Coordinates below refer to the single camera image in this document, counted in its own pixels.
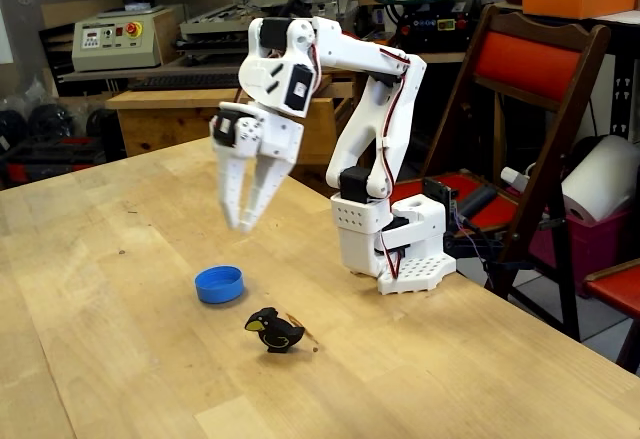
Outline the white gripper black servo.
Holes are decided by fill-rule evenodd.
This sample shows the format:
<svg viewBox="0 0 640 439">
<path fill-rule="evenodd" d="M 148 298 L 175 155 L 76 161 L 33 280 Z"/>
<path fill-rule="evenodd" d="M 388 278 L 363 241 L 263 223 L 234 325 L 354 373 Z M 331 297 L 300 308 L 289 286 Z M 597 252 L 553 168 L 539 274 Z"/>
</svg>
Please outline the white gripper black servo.
<svg viewBox="0 0 640 439">
<path fill-rule="evenodd" d="M 230 229 L 253 229 L 294 168 L 302 133 L 301 124 L 256 102 L 220 104 L 210 121 L 210 134 L 217 157 L 218 200 Z M 256 167 L 240 220 L 240 194 L 251 157 L 257 157 Z"/>
</svg>

